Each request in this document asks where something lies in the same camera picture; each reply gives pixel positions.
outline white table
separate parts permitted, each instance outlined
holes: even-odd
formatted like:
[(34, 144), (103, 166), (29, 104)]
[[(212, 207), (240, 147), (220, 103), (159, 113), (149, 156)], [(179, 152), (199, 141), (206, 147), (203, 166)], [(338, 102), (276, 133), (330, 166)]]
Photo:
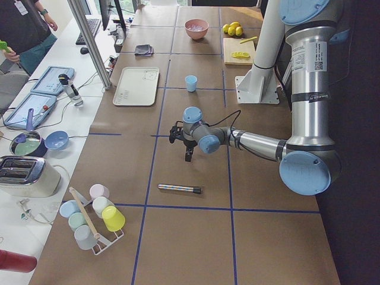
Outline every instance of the white table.
[[(54, 65), (73, 67), (75, 69), (73, 82), (76, 87), (85, 83), (96, 72), (96, 69), (90, 55), (81, 55), (80, 49), (82, 46), (75, 45), (78, 35), (79, 28), (75, 20), (72, 19), (30, 79), (39, 78), (47, 67)], [(106, 31), (102, 31), (102, 28), (100, 28), (95, 40), (102, 60), (105, 62), (105, 66), (107, 66), (107, 58), (110, 55), (117, 55), (113, 48), (113, 39), (107, 35)], [(33, 85), (33, 83), (27, 83), (15, 98), (11, 107), (16, 107), (28, 95)], [(45, 154), (44, 158), (51, 165), (60, 165), (67, 172), (61, 167), (56, 167), (57, 171), (61, 174), (61, 181), (54, 195), (47, 198), (29, 198), (30, 201), (26, 206), (31, 209), (32, 215), (40, 221), (44, 221), (40, 213), (49, 220), (55, 218), (62, 197), (68, 187), (69, 179), (75, 169), (86, 141), (88, 130), (103, 96), (104, 89), (99, 76), (96, 76), (91, 84), (84, 86), (79, 92), (84, 100), (83, 107), (77, 108), (73, 104), (69, 104), (61, 123), (37, 130), (43, 138), (46, 138), (51, 132), (57, 130), (66, 131), (70, 137), (84, 136), (83, 138), (70, 138), (69, 145), (65, 150), (48, 150)], [(58, 99), (63, 97), (66, 97), (65, 93), (60, 94)], [(68, 102), (69, 98), (60, 100), (42, 125), (52, 125), (59, 122), (62, 111)], [(9, 114), (10, 112), (5, 113), (4, 118), (7, 118)], [(0, 130), (4, 133), (5, 138), (11, 140), (22, 132), (9, 130), (5, 127), (0, 128)], [(11, 155), (10, 141), (2, 138), (0, 140), (0, 156), (7, 155)], [(21, 209), (16, 204), (21, 199), (23, 198), (11, 196), (0, 190), (0, 237), (2, 237), (0, 238), (0, 249), (32, 255), (38, 259), (50, 232), (51, 225), (40, 224), (30, 218), (27, 220), (22, 219)], [(32, 275), (33, 272), (16, 273), (0, 270), (1, 284), (28, 284)]]

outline toaster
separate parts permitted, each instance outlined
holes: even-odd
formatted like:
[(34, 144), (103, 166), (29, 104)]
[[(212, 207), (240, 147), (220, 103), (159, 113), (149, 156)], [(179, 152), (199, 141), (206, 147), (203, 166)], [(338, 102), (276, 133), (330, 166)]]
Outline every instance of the toaster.
[(0, 157), (0, 189), (12, 196), (48, 197), (60, 180), (59, 172), (41, 157)]

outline red bottle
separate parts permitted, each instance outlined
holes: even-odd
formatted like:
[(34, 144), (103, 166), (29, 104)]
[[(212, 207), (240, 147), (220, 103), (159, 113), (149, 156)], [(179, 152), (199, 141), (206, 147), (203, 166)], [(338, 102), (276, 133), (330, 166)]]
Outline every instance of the red bottle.
[(35, 269), (37, 258), (0, 249), (0, 270), (27, 273)]

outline cutting board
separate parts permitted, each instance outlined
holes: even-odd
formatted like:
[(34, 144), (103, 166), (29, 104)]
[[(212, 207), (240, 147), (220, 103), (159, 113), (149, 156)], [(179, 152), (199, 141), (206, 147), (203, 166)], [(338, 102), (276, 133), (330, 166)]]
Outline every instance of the cutting board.
[[(243, 39), (233, 39), (225, 37), (223, 39), (223, 58), (224, 64), (252, 65), (256, 55), (254, 41), (240, 43)], [(248, 52), (250, 58), (233, 58), (232, 52)]]

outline keyboard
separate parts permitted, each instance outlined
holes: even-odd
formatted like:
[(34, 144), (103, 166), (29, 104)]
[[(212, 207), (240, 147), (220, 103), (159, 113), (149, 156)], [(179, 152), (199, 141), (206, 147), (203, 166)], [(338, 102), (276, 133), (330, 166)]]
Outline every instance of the keyboard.
[[(96, 35), (101, 23), (102, 23), (102, 21), (100, 19), (87, 19), (87, 24), (88, 24), (93, 36)], [(75, 42), (75, 44), (76, 45), (85, 45), (86, 44), (86, 42), (84, 41), (82, 33), (79, 34), (78, 39)]]

